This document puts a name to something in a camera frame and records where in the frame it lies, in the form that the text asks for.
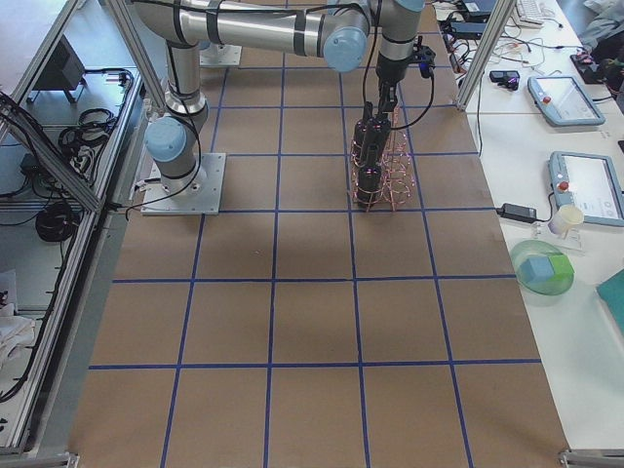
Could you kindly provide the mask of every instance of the power adapter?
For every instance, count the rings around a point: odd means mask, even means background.
[[[496,212],[500,217],[506,217],[507,219],[514,219],[520,222],[527,222],[533,224],[537,221],[537,210],[535,208],[521,207],[519,205],[512,205],[511,203],[503,203],[503,206],[496,209]]]

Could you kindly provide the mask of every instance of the grid square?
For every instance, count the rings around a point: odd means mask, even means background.
[[[199,278],[271,278],[273,214],[207,217],[200,248]]]
[[[344,154],[340,109],[284,109],[284,154]]]
[[[328,63],[320,57],[304,57],[286,54],[286,68],[328,68]]]
[[[514,274],[496,213],[428,213],[439,275]]]
[[[442,281],[440,287],[454,359],[539,358],[515,279]]]
[[[276,363],[356,362],[352,283],[278,283],[273,330]]]
[[[221,210],[274,210],[277,156],[230,156],[225,162]]]
[[[206,98],[211,103],[210,105],[214,105],[214,99],[216,96],[206,96]],[[202,143],[202,153],[211,152],[211,148],[213,146],[213,138],[215,137],[215,125],[216,125],[216,112],[209,111],[208,112],[208,120],[204,123],[202,128],[199,131],[199,140]],[[199,146],[195,145],[194,148],[195,153],[199,151]]]
[[[328,68],[291,68],[286,71],[284,105],[340,105],[339,84],[338,74]]]
[[[215,152],[276,154],[280,109],[221,109]]]
[[[222,105],[226,107],[282,105],[282,70],[230,68]]]
[[[262,466],[265,401],[266,370],[183,370],[167,467]]]
[[[425,5],[425,8],[420,13],[418,32],[420,34],[426,32],[440,32],[438,20],[436,19],[436,9],[433,5]]]
[[[278,278],[351,278],[348,214],[280,214]]]
[[[115,278],[190,278],[199,221],[199,216],[132,215]]]
[[[426,40],[435,37],[426,36]],[[446,60],[446,55],[437,56],[437,62]],[[457,83],[450,68],[436,68],[436,88],[433,105],[453,104],[457,99]],[[401,82],[401,101],[407,106],[425,106],[431,97],[431,80],[423,79],[420,70],[411,66],[406,78]]]
[[[432,280],[361,281],[358,305],[366,362],[448,358]]]
[[[206,97],[211,97],[214,102],[219,102],[225,79],[225,69],[200,68],[200,89]]]
[[[350,71],[349,73],[342,73],[340,75],[342,79],[342,100],[343,105],[352,105],[358,107],[359,117],[362,117],[362,106],[364,101],[362,99],[362,80],[364,79],[364,68],[358,68]],[[374,67],[369,69],[367,77],[367,99],[377,104],[379,100],[379,79],[374,73]],[[347,132],[353,130],[353,127],[347,123]]]
[[[113,284],[92,364],[175,364],[188,289],[188,284]]]
[[[370,466],[468,466],[448,367],[366,368],[365,382]]]
[[[346,210],[344,158],[283,156],[280,209]]]
[[[174,370],[89,371],[68,444],[80,453],[81,465],[131,460],[133,466],[160,466],[175,375]]]
[[[195,285],[184,363],[266,363],[271,285]]]
[[[269,466],[363,468],[357,369],[273,370]]]
[[[355,213],[359,278],[431,275],[421,213]]]
[[[435,8],[432,8],[431,10],[433,10],[433,15],[435,16]],[[425,34],[422,38],[422,43],[425,46],[429,46],[433,52],[436,53],[436,59],[435,62],[437,65],[439,66],[450,66],[450,60],[449,60],[449,52],[447,51],[447,46],[445,44],[445,40],[442,38],[442,34],[440,33],[440,27],[439,24],[436,22],[434,26],[432,26],[433,32],[429,32],[428,34]]]
[[[566,447],[539,364],[456,368],[475,466],[556,468]]]
[[[274,1],[281,2],[278,7],[284,5],[282,0],[267,0],[266,5],[272,5]],[[264,4],[264,2],[253,1],[252,3]],[[241,68],[274,68],[282,67],[284,54],[275,51],[263,51],[252,47],[245,47],[241,53]]]
[[[420,115],[422,110],[408,109],[409,121]],[[455,107],[432,107],[421,122],[426,122],[426,133],[418,127],[409,130],[416,154],[477,152],[468,119]]]
[[[419,156],[416,167],[426,208],[493,207],[478,156]]]

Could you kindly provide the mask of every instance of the plastic container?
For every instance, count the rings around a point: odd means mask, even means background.
[[[562,294],[574,282],[574,269],[567,256],[546,242],[522,241],[510,255],[518,281],[535,293]]]

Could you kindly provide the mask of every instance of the copper wire cage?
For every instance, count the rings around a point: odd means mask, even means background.
[[[392,115],[393,127],[398,125],[399,107]],[[369,211],[373,206],[388,204],[394,212],[411,197],[416,186],[411,167],[411,157],[406,152],[408,139],[405,133],[393,131],[386,142],[380,159],[381,180],[377,190],[370,192],[358,185],[358,171],[362,164],[357,155],[361,148],[355,141],[351,143],[351,197],[354,203]]]

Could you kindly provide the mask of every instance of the floor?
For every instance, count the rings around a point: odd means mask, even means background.
[[[203,72],[218,216],[133,213],[69,449],[80,466],[557,467],[566,441],[430,5],[412,197],[360,210],[363,69]],[[369,80],[369,94],[375,93]],[[403,121],[429,94],[415,69]]]

